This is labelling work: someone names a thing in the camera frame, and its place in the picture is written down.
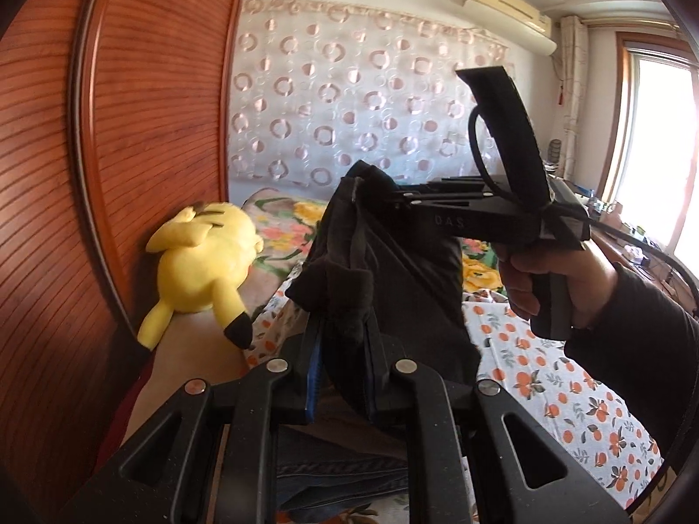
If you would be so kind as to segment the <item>person's right forearm black sleeve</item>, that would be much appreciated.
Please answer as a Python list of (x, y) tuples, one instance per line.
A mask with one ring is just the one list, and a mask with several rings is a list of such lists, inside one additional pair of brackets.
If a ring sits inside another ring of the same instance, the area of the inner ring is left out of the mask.
[(592, 327), (576, 329), (565, 353), (614, 390), (668, 453), (696, 388), (698, 323), (621, 265), (610, 302)]

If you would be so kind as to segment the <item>person's right hand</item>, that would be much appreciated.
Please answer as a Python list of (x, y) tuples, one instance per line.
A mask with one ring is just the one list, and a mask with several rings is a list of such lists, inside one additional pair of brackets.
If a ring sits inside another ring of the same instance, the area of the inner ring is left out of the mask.
[(603, 252), (587, 241), (582, 250), (565, 250), (551, 242), (514, 247), (494, 244), (499, 273), (509, 306), (521, 318), (539, 315), (540, 302), (533, 292), (534, 275), (564, 276), (572, 305), (572, 326), (590, 327), (604, 309), (617, 284), (617, 271)]

